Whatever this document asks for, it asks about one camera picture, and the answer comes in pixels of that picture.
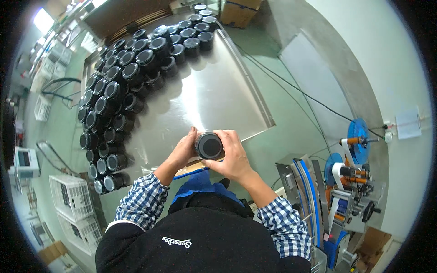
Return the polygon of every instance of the person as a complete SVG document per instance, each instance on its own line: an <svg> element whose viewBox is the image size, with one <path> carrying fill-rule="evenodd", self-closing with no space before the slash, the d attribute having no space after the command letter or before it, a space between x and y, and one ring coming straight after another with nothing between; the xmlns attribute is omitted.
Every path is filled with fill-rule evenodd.
<svg viewBox="0 0 437 273"><path fill-rule="evenodd" d="M208 171L179 189L160 217L176 172L195 155L192 127L165 162L135 180L120 201L96 251L97 272L310 272L311 236L305 221L250 167L235 131L214 131L223 161L203 160L238 182L253 198L262 224L226 189L211 185Z"/></svg>

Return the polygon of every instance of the printed logo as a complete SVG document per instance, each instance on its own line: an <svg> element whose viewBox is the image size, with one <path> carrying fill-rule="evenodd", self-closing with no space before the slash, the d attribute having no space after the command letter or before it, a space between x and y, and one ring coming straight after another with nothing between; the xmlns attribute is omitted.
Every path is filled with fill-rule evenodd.
<svg viewBox="0 0 437 273"><path fill-rule="evenodd" d="M166 242L168 245L184 245L185 248L190 248L191 246L191 239L179 241L168 237L163 237L162 240Z"/></svg>

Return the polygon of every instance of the window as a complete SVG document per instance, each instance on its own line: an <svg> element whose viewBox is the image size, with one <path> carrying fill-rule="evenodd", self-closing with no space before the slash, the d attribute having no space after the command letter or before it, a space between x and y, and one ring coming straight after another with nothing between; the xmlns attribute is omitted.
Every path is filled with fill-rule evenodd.
<svg viewBox="0 0 437 273"><path fill-rule="evenodd" d="M44 9L40 9L35 19L33 19L33 23L43 35L47 34L54 22L53 18Z"/></svg>

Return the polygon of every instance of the white wall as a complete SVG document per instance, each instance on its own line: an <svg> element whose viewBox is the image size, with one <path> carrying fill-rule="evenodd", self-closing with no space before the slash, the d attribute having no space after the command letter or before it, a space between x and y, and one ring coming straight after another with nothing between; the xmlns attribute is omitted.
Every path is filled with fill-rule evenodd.
<svg viewBox="0 0 437 273"><path fill-rule="evenodd" d="M400 18L385 0L307 0L345 40L371 84L384 121L403 110L431 113L424 70ZM428 182L431 126L422 136L388 145L389 187L381 230L405 238Z"/></svg>

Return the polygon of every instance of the cardboard box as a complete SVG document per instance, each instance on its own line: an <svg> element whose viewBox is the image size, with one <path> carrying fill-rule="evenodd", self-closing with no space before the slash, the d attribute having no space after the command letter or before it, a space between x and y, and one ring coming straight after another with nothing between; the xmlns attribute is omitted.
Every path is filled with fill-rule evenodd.
<svg viewBox="0 0 437 273"><path fill-rule="evenodd" d="M263 0L227 1L220 21L231 27L245 28L260 9Z"/></svg>

